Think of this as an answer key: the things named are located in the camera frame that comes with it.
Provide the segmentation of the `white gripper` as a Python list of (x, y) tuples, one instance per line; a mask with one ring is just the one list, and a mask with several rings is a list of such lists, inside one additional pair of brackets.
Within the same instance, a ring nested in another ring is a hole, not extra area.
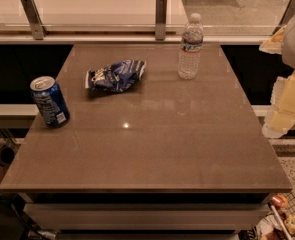
[[(259, 50), (268, 54), (282, 54), (283, 63), (295, 69), (295, 15), (287, 27), (277, 30), (259, 46)], [(270, 102), (262, 133), (267, 138), (280, 138), (295, 125), (295, 71), (287, 78), (276, 79)]]

